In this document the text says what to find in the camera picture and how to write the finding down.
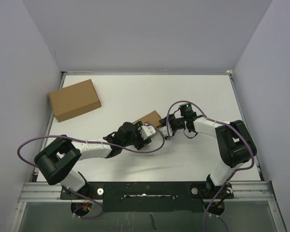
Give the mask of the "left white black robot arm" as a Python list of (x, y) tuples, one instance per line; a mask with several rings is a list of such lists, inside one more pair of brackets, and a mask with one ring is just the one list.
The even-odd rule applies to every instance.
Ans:
[(88, 194), (88, 182), (80, 172), (73, 170), (79, 160), (113, 158), (128, 146), (139, 151), (151, 143), (150, 137), (155, 133), (153, 126), (139, 121), (136, 124), (125, 122), (116, 132), (93, 144), (60, 137), (42, 150), (34, 163), (49, 185), (60, 183), (70, 188), (76, 198), (82, 199)]

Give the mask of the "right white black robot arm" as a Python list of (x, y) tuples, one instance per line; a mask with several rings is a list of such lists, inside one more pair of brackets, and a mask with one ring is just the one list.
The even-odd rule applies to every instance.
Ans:
[(239, 171), (251, 169), (255, 164), (256, 146), (241, 120), (222, 122), (208, 118), (204, 112), (198, 115), (193, 111), (194, 104), (181, 101), (178, 107), (180, 117), (167, 112), (160, 120), (162, 128), (169, 139), (178, 130), (209, 135), (217, 140), (221, 161), (217, 168), (206, 179), (205, 192), (214, 198), (222, 193), (223, 187)]

